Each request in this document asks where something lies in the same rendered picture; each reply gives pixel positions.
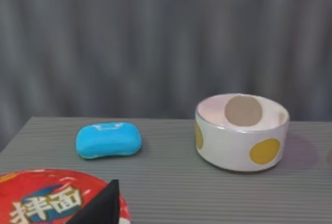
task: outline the soap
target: soap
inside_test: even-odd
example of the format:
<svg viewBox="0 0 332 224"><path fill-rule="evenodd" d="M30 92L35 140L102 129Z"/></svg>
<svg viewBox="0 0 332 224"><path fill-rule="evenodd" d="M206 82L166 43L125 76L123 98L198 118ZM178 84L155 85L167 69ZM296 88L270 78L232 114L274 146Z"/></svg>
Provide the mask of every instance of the soap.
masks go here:
<svg viewBox="0 0 332 224"><path fill-rule="evenodd" d="M140 131L126 122L88 125L79 130L76 137L76 151L86 159L130 156L138 152L141 145Z"/></svg>

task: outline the polka dot bowl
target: polka dot bowl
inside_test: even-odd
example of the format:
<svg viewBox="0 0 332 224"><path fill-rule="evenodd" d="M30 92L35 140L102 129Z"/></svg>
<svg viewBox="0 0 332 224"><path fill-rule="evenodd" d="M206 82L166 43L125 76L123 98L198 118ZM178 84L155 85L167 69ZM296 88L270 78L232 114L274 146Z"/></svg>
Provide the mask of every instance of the polka dot bowl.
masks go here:
<svg viewBox="0 0 332 224"><path fill-rule="evenodd" d="M266 170L282 157L289 113L279 103L247 94L221 94L196 108L197 152L239 172Z"/></svg>

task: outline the gray background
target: gray background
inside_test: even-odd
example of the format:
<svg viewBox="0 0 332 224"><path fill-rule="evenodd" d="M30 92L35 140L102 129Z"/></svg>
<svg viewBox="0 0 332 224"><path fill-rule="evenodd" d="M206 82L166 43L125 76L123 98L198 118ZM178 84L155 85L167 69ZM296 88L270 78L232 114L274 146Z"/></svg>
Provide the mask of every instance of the gray background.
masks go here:
<svg viewBox="0 0 332 224"><path fill-rule="evenodd" d="M32 118L1 153L0 174L46 167L117 178L134 224L331 224L332 123L292 122L280 163L242 174L198 155L192 120L121 120L138 126L140 152L81 159L77 131L108 121Z"/></svg>
<svg viewBox="0 0 332 224"><path fill-rule="evenodd" d="M332 0L0 0L0 150L30 116L192 118L219 93L332 119Z"/></svg>

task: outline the gray wooden table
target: gray wooden table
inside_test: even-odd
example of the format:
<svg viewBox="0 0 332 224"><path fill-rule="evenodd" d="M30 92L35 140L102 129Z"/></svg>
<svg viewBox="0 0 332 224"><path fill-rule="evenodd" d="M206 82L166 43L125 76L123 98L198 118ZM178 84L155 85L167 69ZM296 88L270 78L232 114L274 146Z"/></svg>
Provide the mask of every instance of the gray wooden table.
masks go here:
<svg viewBox="0 0 332 224"><path fill-rule="evenodd" d="M130 119L143 136L137 155L81 159L77 131L109 121L32 118L0 153L0 174L51 167L118 178L136 224L332 223L332 123L291 123L275 168L237 174L198 156L192 120Z"/></svg>

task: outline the black triangular object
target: black triangular object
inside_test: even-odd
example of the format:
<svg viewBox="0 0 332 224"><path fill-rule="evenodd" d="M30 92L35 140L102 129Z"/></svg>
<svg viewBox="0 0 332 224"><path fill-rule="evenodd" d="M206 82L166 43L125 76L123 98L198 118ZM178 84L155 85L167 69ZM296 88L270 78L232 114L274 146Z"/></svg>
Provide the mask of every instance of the black triangular object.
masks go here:
<svg viewBox="0 0 332 224"><path fill-rule="evenodd" d="M118 224L119 180L112 180L66 224Z"/></svg>

